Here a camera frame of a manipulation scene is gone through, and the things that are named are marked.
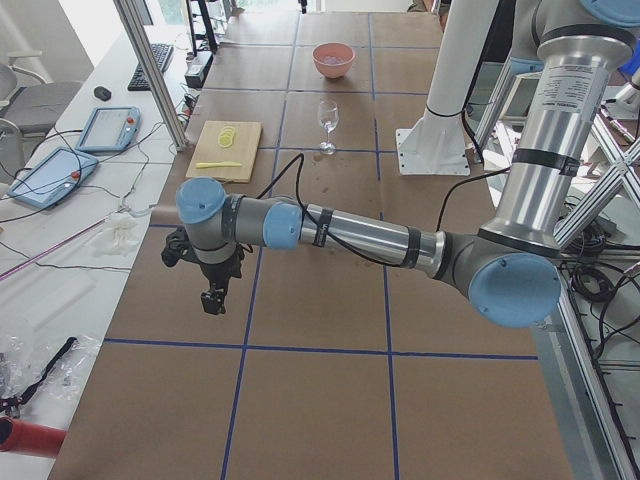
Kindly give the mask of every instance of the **computer mouse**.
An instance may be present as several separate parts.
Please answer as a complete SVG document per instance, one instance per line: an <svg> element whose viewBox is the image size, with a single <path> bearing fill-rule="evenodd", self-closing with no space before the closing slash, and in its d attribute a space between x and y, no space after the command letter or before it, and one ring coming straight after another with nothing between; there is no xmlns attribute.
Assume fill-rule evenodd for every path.
<svg viewBox="0 0 640 480"><path fill-rule="evenodd" d="M99 98L103 102L106 102L111 98L111 92L107 88L102 86L94 88L93 94L96 96L96 98Z"/></svg>

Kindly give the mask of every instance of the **wine glass base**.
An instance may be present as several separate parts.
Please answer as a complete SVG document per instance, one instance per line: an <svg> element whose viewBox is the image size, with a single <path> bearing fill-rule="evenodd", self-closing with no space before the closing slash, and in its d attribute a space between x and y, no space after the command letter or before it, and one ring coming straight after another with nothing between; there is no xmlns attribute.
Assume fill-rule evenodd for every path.
<svg viewBox="0 0 640 480"><path fill-rule="evenodd" d="M332 142L322 142L318 148L325 155L333 155L336 153L336 146Z"/></svg>

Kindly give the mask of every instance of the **yellow knife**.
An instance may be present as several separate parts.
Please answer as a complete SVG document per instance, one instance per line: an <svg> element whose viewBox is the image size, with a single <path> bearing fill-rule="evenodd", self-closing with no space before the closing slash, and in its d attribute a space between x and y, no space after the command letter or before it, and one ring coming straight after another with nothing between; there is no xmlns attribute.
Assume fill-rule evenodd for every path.
<svg viewBox="0 0 640 480"><path fill-rule="evenodd" d="M241 167L240 162L198 162L196 168Z"/></svg>

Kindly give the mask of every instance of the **red tube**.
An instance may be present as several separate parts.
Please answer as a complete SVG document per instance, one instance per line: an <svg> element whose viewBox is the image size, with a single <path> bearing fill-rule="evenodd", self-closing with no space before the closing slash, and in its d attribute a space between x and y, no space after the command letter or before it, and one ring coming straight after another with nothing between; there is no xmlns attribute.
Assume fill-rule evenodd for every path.
<svg viewBox="0 0 640 480"><path fill-rule="evenodd" d="M0 452L55 458L66 434L64 430L57 428L2 417L0 418Z"/></svg>

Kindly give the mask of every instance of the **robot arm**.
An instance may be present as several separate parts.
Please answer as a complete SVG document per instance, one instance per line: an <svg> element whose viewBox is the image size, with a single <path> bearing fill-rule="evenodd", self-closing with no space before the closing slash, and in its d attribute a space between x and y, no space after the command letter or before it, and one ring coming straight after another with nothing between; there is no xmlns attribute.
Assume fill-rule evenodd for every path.
<svg viewBox="0 0 640 480"><path fill-rule="evenodd" d="M476 0L457 2L451 15ZM242 244L337 244L378 263L422 270L499 325L543 320L561 289L544 257L559 254L553 229L609 76L633 53L628 29L640 26L640 0L519 0L518 6L514 36L527 41L514 42L514 50L526 55L534 45L544 70L495 218L477 235L421 232L288 198L227 195L215 180L197 178L178 191L185 228L167 239L165 263L198 263L211 287L202 295L204 308L217 314L224 313L229 279L240 277ZM443 46L450 38L445 33Z"/></svg>

